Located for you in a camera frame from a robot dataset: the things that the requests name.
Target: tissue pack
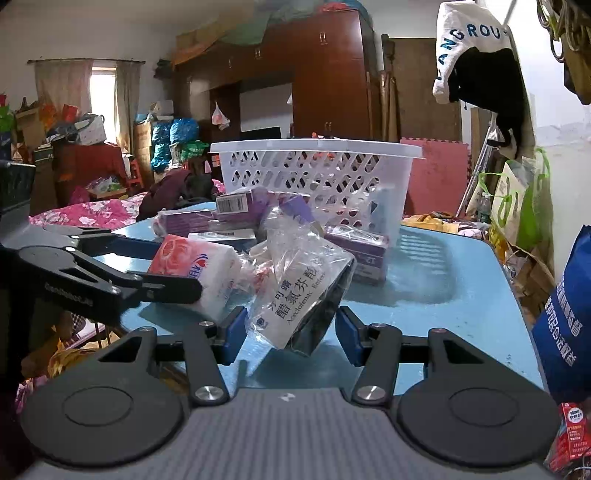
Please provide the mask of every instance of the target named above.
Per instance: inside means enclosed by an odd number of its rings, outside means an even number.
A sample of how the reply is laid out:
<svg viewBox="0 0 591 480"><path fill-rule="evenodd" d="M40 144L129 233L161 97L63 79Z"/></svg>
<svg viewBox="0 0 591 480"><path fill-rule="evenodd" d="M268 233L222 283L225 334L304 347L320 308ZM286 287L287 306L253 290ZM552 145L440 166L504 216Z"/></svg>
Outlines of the tissue pack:
<svg viewBox="0 0 591 480"><path fill-rule="evenodd" d="M228 301L240 268L238 254L228 245L167 235L148 272L199 280L203 287L201 299L183 307L216 320Z"/></svg>

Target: hanging plastic bag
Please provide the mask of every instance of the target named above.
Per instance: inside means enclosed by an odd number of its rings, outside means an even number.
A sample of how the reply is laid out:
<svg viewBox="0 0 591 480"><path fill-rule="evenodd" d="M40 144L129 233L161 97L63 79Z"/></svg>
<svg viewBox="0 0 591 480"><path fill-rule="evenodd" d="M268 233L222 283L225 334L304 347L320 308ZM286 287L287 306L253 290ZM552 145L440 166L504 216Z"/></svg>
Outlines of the hanging plastic bag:
<svg viewBox="0 0 591 480"><path fill-rule="evenodd" d="M216 102L216 109L213 111L212 124L217 125L220 130L224 130L230 126L230 120L222 113L220 107Z"/></svg>

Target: purple medicine box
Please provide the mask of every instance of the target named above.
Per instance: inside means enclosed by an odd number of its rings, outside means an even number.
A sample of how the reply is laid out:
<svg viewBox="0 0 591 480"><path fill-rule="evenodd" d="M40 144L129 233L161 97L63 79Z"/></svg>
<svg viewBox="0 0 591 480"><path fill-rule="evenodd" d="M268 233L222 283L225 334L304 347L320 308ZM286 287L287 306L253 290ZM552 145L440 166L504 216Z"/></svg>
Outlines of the purple medicine box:
<svg viewBox="0 0 591 480"><path fill-rule="evenodd" d="M281 205L298 193L270 192L264 187L239 189L216 198L217 219L220 222L246 222L258 226L270 206ZM307 202L309 196L301 196Z"/></svg>
<svg viewBox="0 0 591 480"><path fill-rule="evenodd" d="M366 232L348 225L327 226L324 238L352 253L357 259L353 279L367 283L386 280L388 264L384 258L388 237Z"/></svg>

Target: door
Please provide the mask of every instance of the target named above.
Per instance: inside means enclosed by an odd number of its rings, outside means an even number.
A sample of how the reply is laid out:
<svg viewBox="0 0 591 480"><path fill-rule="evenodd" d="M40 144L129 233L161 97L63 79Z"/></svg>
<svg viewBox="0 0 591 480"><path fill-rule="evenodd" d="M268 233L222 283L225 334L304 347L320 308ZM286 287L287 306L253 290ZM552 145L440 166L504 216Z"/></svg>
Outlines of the door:
<svg viewBox="0 0 591 480"><path fill-rule="evenodd" d="M460 103L440 105L433 97L437 77L434 38L389 38L393 55L384 66L396 80L400 136L462 141Z"/></svg>

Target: bed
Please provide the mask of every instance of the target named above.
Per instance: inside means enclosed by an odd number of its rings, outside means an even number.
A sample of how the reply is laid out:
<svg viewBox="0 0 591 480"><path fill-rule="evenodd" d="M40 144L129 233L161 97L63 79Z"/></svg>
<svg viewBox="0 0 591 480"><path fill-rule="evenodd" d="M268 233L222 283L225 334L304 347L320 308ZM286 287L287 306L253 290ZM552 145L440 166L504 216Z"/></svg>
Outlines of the bed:
<svg viewBox="0 0 591 480"><path fill-rule="evenodd" d="M64 208L48 210L29 218L33 225L70 225L116 230L135 223L139 205L147 192L126 200L101 200L77 203Z"/></svg>

